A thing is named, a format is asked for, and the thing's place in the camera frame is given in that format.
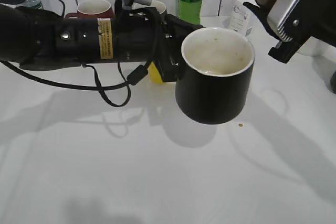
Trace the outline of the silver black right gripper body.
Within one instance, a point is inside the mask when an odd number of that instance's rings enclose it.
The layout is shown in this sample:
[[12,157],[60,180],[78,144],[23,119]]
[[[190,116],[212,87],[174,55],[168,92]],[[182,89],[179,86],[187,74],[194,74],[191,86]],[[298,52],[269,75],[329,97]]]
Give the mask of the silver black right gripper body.
[[267,22],[279,39],[268,54],[282,63],[311,37],[335,46],[335,0],[277,0]]

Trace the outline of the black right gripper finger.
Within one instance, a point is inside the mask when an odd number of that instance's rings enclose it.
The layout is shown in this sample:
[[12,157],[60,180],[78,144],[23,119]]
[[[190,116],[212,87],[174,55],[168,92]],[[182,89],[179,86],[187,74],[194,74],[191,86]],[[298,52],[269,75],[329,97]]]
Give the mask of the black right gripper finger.
[[270,28],[267,22],[267,15],[268,13],[262,10],[260,7],[250,3],[250,2],[243,2],[243,5],[248,8],[261,22],[262,26],[264,27],[265,31],[272,36],[273,38],[280,40],[276,33]]

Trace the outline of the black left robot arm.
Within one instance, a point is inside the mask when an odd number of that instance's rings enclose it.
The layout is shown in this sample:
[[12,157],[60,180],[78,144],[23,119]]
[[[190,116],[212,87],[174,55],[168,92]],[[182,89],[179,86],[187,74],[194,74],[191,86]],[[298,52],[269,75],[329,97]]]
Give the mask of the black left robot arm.
[[181,56],[183,39],[199,29],[149,7],[125,20],[62,18],[47,10],[1,6],[1,61],[23,70],[52,71],[82,64],[159,61]]

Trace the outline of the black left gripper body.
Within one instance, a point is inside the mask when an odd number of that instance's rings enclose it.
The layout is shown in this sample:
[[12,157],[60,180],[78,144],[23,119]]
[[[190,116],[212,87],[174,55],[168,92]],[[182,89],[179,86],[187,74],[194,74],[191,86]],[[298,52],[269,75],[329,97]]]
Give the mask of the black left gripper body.
[[183,21],[172,14],[164,18],[163,55],[160,59],[160,75],[163,82],[175,82],[182,62],[181,45],[192,32],[204,28],[200,24]]

